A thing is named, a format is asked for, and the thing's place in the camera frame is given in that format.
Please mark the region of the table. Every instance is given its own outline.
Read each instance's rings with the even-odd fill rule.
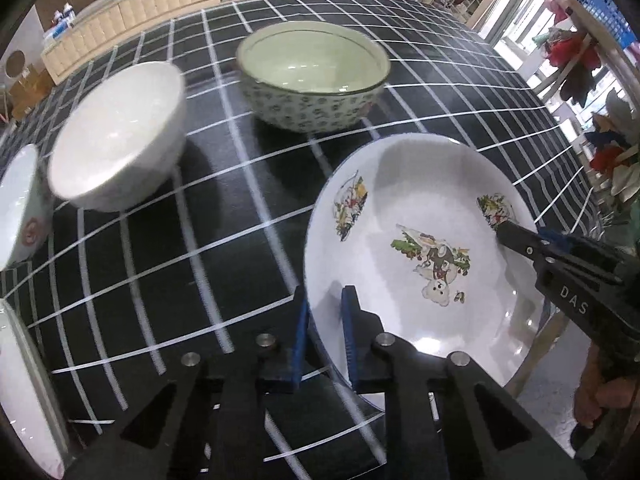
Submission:
[[[303,137],[252,116],[238,86],[236,48],[252,30],[281,20],[327,20],[388,51],[388,85],[351,130]],[[165,59],[188,84],[179,171],[121,214],[58,203],[47,244],[1,275],[2,295],[30,327],[85,444],[183,354],[219,354],[221,345],[228,349],[216,338],[223,326],[233,342],[260,330],[260,315],[291,297],[303,282],[316,197],[367,142],[402,132],[449,136],[500,168],[540,226],[586,234],[597,222],[582,166],[526,83],[449,13],[403,0],[252,0],[165,23],[56,88],[0,148],[0,168],[28,142],[46,166],[90,89],[134,63]],[[266,398],[266,478],[378,474],[383,414],[326,368],[304,373],[295,396]]]

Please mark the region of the wooden cabinet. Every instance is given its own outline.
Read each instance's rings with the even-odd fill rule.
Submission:
[[[220,3],[220,0],[121,0],[97,16],[82,20],[64,32],[42,60],[59,84],[77,67],[99,56],[118,42],[170,18]]]

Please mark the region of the box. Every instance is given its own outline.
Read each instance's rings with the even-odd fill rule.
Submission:
[[[38,73],[33,65],[29,65],[9,90],[14,104],[12,116],[21,121],[36,104],[49,95],[53,86],[49,72],[43,70]]]

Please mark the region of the human hand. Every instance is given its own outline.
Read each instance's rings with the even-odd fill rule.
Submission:
[[[636,388],[635,378],[619,377],[608,383],[582,382],[574,395],[575,420],[591,429],[603,408],[628,408]]]
[[[581,383],[574,394],[574,417],[581,426],[591,429],[600,415],[602,408],[596,400],[598,386]]]
[[[601,384],[595,400],[603,408],[628,408],[636,389],[636,378],[619,377]]]

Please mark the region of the blue gripper pad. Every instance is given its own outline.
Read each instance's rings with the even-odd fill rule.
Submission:
[[[340,311],[351,387],[359,394],[382,391],[381,384],[390,378],[390,369],[371,350],[374,338],[384,332],[380,318],[360,308],[353,285],[343,288]]]
[[[301,286],[296,288],[293,301],[300,302],[300,313],[298,315],[298,323],[296,325],[296,339],[293,345],[291,360],[291,382],[295,389],[300,386],[302,380],[302,364],[305,360],[306,351],[306,329],[309,324],[309,303],[306,300],[304,290]]]
[[[551,242],[556,246],[556,248],[564,251],[567,254],[570,253],[573,247],[571,239],[566,235],[563,235],[562,233],[558,233],[556,231],[552,231],[551,229],[541,227],[538,229],[538,234],[540,235],[540,237]]]

